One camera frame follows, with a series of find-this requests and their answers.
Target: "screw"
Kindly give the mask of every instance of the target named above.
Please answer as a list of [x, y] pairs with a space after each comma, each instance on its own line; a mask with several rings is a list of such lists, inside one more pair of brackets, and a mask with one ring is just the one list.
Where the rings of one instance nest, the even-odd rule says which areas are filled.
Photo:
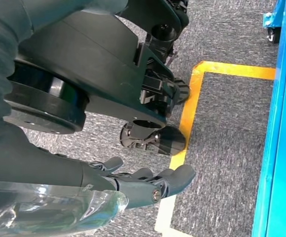
[[153, 201], [159, 201], [161, 198], [161, 191], [159, 191], [158, 189], [155, 189], [152, 192], [152, 198], [153, 198]]

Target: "yellow floor tape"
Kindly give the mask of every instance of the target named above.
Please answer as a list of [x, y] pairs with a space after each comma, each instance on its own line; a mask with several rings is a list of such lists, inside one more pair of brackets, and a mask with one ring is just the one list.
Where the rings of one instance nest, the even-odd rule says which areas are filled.
[[[170, 164], [171, 169], [177, 169], [185, 162], [204, 73], [274, 80], [275, 69], [208, 61], [202, 61], [195, 66], [189, 83], [190, 96], [185, 103], [179, 126], [179, 129], [186, 137], [186, 149], [172, 156]], [[172, 196], [161, 201], [155, 230], [162, 233], [163, 237], [192, 237], [171, 228], [175, 200], [176, 196]]]

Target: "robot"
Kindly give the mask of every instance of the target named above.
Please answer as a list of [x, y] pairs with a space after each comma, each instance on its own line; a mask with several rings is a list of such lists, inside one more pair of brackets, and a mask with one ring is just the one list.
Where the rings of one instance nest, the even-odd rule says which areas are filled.
[[[120, 191], [128, 208], [155, 204], [187, 187], [183, 165], [153, 175], [114, 174], [123, 162], [86, 163], [51, 154], [18, 126], [81, 131], [85, 111], [128, 121], [128, 148], [175, 155], [186, 139], [166, 126], [189, 87], [165, 64], [189, 24], [187, 0], [0, 0], [0, 182]], [[118, 20], [146, 31], [144, 43]]]

